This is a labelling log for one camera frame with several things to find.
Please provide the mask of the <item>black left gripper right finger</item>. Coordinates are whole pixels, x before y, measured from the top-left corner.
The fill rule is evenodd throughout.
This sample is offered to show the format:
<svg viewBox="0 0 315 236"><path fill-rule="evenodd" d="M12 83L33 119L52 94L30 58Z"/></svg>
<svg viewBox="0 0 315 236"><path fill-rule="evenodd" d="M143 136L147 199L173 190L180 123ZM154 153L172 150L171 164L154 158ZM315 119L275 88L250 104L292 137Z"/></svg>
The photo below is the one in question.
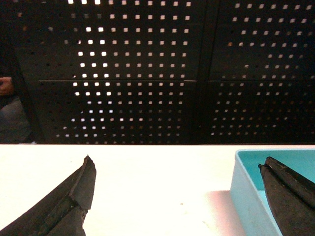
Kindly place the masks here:
<svg viewBox="0 0 315 236"><path fill-rule="evenodd" d="M258 165L271 213L284 236L315 234L315 183L269 156Z"/></svg>

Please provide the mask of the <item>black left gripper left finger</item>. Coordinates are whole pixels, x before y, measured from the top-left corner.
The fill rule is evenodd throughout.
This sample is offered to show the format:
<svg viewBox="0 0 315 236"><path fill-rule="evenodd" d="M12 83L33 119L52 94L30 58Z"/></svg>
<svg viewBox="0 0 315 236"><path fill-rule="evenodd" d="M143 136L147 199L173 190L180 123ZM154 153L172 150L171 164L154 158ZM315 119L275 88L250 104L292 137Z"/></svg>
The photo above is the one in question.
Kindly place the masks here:
<svg viewBox="0 0 315 236"><path fill-rule="evenodd" d="M96 168L89 156L82 166L27 212L0 231L2 236L84 236Z"/></svg>

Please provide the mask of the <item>bystander hand in background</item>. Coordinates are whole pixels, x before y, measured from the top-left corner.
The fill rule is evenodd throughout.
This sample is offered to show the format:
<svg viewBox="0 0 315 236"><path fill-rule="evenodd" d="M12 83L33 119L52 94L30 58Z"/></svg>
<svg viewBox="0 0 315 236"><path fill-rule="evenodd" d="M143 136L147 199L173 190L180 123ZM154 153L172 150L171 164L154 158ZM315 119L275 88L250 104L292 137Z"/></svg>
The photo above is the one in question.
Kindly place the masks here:
<svg viewBox="0 0 315 236"><path fill-rule="evenodd" d="M0 77L0 95L9 96L14 93L11 77Z"/></svg>

